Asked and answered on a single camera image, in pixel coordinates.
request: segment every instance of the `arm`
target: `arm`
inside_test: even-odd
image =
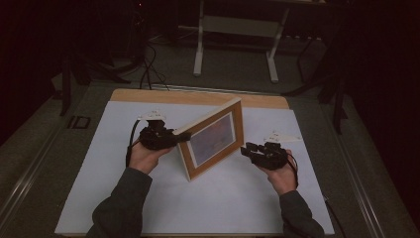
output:
[[[158,158],[171,149],[150,151],[135,143],[130,165],[111,192],[94,210],[93,226],[86,237],[139,237],[142,233],[143,204],[152,184],[148,174]]]
[[[293,164],[291,151],[288,159]],[[270,171],[260,168],[267,174],[274,190],[280,197],[281,216],[283,218],[283,231],[285,237],[324,237],[322,226],[312,218],[312,212],[303,197],[296,190],[296,179],[290,164],[283,168]]]

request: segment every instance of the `framed picture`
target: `framed picture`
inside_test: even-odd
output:
[[[244,145],[241,98],[236,97],[202,118],[173,131],[191,133],[178,143],[188,180],[204,173]]]

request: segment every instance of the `white paper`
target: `white paper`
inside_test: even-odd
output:
[[[142,113],[159,109],[165,127],[176,129],[215,106],[109,102],[82,168],[62,211],[55,233],[84,234],[94,208],[108,197],[124,168],[133,124]],[[263,144],[275,128],[301,137],[292,110],[243,108],[245,141]],[[136,135],[147,126],[138,125]],[[304,141],[281,143],[299,167],[299,192],[326,234],[334,229]],[[144,206],[143,233],[148,234],[278,234],[282,220],[278,195],[266,175],[239,151],[193,181],[188,181],[177,150],[159,159]]]

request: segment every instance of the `table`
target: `table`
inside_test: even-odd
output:
[[[90,228],[93,209],[109,196],[125,168],[125,149],[140,111],[149,112],[158,107],[166,115],[167,128],[178,128],[189,120],[187,118],[192,120],[236,96],[243,101],[246,141],[260,144],[262,134],[273,128],[301,137],[294,113],[282,97],[137,89],[114,91],[55,233],[83,236]],[[327,234],[334,233],[303,140],[282,145],[298,158],[298,190],[307,200],[314,218]],[[189,182],[178,151],[172,150],[159,160],[151,177],[154,183],[144,206],[144,235],[255,236],[282,232],[277,194],[265,175],[239,152]]]
[[[280,21],[259,21],[251,19],[239,19],[231,17],[211,16],[204,14],[204,0],[200,0],[199,21],[198,21],[198,45],[195,55],[194,70],[195,76],[201,75],[203,61],[203,35],[204,32],[218,32],[227,34],[257,36],[273,38],[272,47],[266,52],[266,60],[270,79],[273,83],[278,82],[277,70],[275,67],[274,56],[278,43],[281,39],[284,26],[289,15],[290,6],[296,4],[311,4],[316,6],[327,6],[325,0],[266,0],[278,2],[284,5]]]

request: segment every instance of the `sleeve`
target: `sleeve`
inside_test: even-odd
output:
[[[152,178],[126,168],[113,189],[93,211],[93,226],[86,237],[140,237],[143,226],[143,204]]]
[[[280,197],[280,207],[285,237],[325,236],[324,229],[312,218],[308,204],[297,190],[283,194]]]

